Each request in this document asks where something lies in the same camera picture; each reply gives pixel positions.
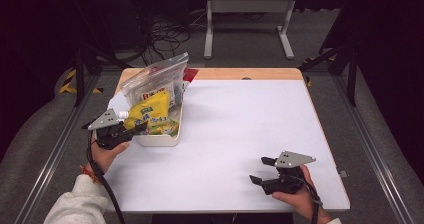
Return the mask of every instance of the clear plastic bag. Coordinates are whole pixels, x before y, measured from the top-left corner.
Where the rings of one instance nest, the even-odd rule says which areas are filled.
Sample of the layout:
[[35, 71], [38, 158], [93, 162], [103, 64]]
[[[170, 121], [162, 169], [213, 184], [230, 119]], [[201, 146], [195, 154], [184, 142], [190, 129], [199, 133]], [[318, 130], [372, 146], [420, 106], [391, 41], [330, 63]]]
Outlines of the clear plastic bag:
[[121, 84], [121, 90], [131, 106], [163, 90], [171, 94], [169, 108], [180, 105], [183, 98], [183, 76], [188, 54], [154, 63]]

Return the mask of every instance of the plastic bag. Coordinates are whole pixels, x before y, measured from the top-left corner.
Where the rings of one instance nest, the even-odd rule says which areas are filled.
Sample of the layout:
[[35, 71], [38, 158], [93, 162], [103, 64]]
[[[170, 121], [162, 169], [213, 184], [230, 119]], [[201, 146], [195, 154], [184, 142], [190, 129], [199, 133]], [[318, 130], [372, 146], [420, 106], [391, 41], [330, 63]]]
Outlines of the plastic bag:
[[183, 99], [183, 76], [188, 54], [154, 63], [121, 84], [121, 90], [131, 106], [163, 90], [170, 95], [169, 108], [180, 105]]
[[124, 127], [131, 130], [147, 122], [147, 129], [142, 135], [176, 135], [179, 123], [169, 117], [169, 99], [169, 92], [165, 90], [137, 103], [126, 112]]

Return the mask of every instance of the white sleeve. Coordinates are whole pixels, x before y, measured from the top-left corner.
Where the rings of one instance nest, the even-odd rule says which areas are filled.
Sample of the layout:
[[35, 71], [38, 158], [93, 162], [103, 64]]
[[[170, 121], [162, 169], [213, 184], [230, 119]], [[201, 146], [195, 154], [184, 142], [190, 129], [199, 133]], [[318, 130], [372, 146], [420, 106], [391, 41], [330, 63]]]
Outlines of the white sleeve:
[[342, 224], [342, 222], [340, 221], [339, 218], [336, 218], [336, 219], [332, 220], [331, 222], [328, 222], [327, 224]]
[[108, 205], [105, 189], [88, 175], [79, 175], [72, 192], [62, 194], [50, 210], [45, 224], [105, 223], [103, 214]]

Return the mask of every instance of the wrist strap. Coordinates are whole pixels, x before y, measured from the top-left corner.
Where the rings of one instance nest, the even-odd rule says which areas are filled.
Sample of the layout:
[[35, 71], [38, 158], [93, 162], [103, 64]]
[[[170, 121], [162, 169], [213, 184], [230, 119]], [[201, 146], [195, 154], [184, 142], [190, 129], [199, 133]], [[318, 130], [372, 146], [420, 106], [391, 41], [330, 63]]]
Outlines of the wrist strap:
[[88, 175], [94, 183], [102, 184], [102, 182], [91, 172], [89, 172], [85, 167], [80, 166], [82, 174]]

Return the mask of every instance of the person's hand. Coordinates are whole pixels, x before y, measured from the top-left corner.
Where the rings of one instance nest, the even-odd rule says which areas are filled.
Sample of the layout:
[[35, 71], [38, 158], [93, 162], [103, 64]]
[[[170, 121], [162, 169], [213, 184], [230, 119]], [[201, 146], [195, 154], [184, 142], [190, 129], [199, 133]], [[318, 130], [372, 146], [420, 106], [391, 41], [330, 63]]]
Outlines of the person's hand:
[[[93, 153], [93, 159], [96, 161], [97, 165], [100, 167], [100, 169], [103, 171], [103, 173], [106, 173], [109, 170], [110, 165], [112, 165], [113, 160], [115, 157], [120, 154], [121, 152], [125, 151], [130, 146], [129, 142], [123, 142], [119, 145], [117, 145], [112, 150], [107, 150], [104, 148], [99, 147], [97, 143], [95, 142], [94, 137], [91, 137], [91, 151]], [[91, 168], [90, 163], [87, 163], [85, 166], [85, 169], [87, 171], [94, 173], [93, 169]]]
[[[311, 186], [314, 186], [314, 183], [311, 179], [311, 174], [309, 173], [308, 168], [305, 165], [300, 166], [300, 168], [303, 171], [303, 175], [305, 176], [306, 181], [311, 184]], [[296, 194], [287, 194], [284, 192], [274, 192], [272, 193], [272, 197], [275, 199], [278, 199], [282, 202], [285, 202], [287, 204], [290, 204], [294, 207], [297, 213], [304, 216], [308, 220], [312, 219], [313, 211], [314, 211], [314, 205], [312, 202], [312, 196], [309, 192], [306, 185], [303, 185], [303, 187], [296, 193]], [[332, 219], [330, 215], [322, 208], [320, 207], [318, 212], [318, 223], [328, 223]]]

